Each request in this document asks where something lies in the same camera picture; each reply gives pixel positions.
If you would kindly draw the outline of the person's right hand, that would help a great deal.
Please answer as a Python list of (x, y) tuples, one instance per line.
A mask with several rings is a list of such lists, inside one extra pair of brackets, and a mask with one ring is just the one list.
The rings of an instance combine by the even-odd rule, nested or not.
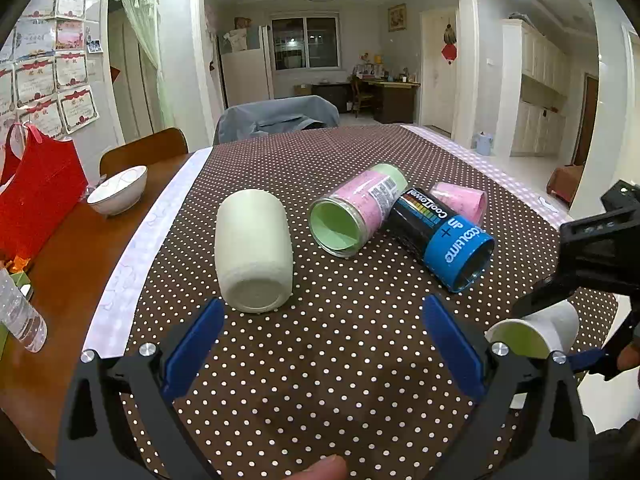
[(640, 348), (636, 342), (627, 344), (620, 352), (617, 358), (617, 368), (623, 372), (624, 370), (632, 370), (640, 365)]

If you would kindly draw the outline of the person's left hand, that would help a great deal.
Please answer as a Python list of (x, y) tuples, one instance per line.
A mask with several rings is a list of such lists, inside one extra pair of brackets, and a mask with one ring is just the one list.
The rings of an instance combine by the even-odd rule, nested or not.
[(346, 480), (349, 476), (347, 464), (342, 456), (331, 455), (318, 460), (303, 471), (286, 477), (285, 480)]

